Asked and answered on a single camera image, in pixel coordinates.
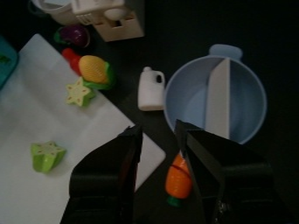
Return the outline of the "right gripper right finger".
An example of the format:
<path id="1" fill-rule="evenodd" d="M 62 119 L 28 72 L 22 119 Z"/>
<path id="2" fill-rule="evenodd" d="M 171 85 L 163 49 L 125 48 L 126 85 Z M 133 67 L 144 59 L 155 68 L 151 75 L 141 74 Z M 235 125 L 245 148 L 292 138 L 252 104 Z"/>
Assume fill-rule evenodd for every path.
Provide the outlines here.
<path id="1" fill-rule="evenodd" d="M 199 223 L 293 224 L 267 160 L 188 122 L 176 122 L 175 135 L 189 169 Z"/>

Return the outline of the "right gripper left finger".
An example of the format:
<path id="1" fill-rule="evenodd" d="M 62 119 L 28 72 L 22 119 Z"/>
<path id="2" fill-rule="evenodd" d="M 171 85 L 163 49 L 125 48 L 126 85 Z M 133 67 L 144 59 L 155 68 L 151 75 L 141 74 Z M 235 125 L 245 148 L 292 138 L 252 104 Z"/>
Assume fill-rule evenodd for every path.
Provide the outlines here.
<path id="1" fill-rule="evenodd" d="M 69 176 L 69 200 L 60 224 L 132 224 L 136 171 L 143 147 L 140 125 L 98 146 Z"/>

